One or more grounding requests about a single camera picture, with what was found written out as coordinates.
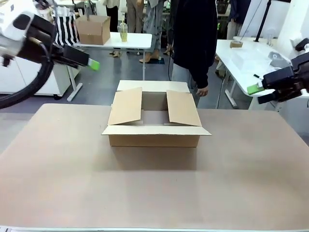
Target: plastic cup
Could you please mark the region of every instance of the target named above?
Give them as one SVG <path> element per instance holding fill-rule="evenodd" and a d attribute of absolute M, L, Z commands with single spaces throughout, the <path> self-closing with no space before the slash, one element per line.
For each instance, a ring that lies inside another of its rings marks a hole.
<path fill-rule="evenodd" d="M 127 42 L 127 24 L 120 23 L 118 26 L 118 32 L 120 33 L 121 41 Z"/>

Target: white pillar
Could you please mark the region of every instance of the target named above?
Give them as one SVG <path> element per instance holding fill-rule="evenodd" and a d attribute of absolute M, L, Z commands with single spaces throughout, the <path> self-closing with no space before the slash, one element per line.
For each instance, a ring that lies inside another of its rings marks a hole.
<path fill-rule="evenodd" d="M 290 9 L 280 32 L 277 50 L 289 59 L 298 53 L 292 47 L 290 38 L 302 34 L 309 38 L 309 0 L 292 0 Z"/>

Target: green pad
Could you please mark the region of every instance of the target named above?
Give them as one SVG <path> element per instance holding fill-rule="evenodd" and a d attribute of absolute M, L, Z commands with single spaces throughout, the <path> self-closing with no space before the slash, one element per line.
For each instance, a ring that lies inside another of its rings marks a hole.
<path fill-rule="evenodd" d="M 93 59 L 89 59 L 90 62 L 88 63 L 88 66 L 93 69 L 93 70 L 99 70 L 100 69 L 100 63 L 93 60 Z"/>
<path fill-rule="evenodd" d="M 257 84 L 253 85 L 253 86 L 249 86 L 247 87 L 247 91 L 248 91 L 248 94 L 249 95 L 252 95 L 254 93 L 258 93 L 258 92 L 261 92 L 263 91 L 264 88 L 263 87 L 259 87 Z"/>

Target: closed cardboard box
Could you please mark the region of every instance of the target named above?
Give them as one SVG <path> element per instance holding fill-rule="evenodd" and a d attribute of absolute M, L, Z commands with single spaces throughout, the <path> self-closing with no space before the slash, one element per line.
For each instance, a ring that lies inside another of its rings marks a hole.
<path fill-rule="evenodd" d="M 89 21 L 85 15 L 76 20 L 80 42 L 82 44 L 104 45 L 111 37 L 111 18 L 107 16 L 90 15 Z"/>
<path fill-rule="evenodd" d="M 111 146 L 196 147 L 211 134 L 186 83 L 121 80 L 102 135 Z"/>

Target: black and white striped fabric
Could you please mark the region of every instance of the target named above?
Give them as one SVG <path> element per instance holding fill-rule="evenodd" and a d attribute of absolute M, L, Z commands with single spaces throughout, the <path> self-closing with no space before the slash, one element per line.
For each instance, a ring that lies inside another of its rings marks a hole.
<path fill-rule="evenodd" d="M 57 19 L 57 36 L 55 43 L 58 45 L 73 45 L 79 42 L 79 35 L 75 24 L 75 14 L 59 16 Z"/>

